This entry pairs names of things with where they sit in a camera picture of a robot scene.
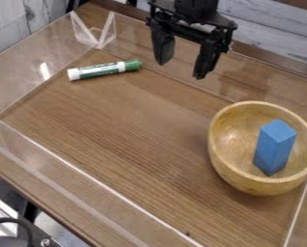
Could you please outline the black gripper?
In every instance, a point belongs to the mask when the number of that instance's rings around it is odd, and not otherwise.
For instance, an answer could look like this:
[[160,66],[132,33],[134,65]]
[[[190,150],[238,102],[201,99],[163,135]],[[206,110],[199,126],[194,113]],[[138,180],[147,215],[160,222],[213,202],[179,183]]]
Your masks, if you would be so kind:
[[163,66],[174,56],[175,36],[201,43],[192,76],[201,80],[214,70],[221,52],[227,53],[235,21],[218,12],[219,0],[148,0],[147,25],[156,62]]

